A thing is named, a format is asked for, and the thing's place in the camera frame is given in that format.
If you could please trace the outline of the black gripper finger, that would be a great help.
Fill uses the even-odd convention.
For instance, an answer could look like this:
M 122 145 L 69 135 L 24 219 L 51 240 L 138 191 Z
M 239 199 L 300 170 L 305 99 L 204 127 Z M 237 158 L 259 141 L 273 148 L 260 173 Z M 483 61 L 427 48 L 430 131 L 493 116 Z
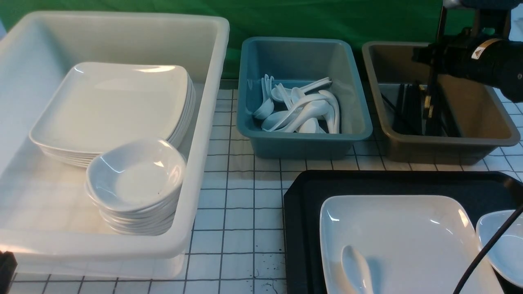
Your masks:
M 15 274 L 18 262 L 13 252 L 0 253 L 0 293 L 7 294 Z

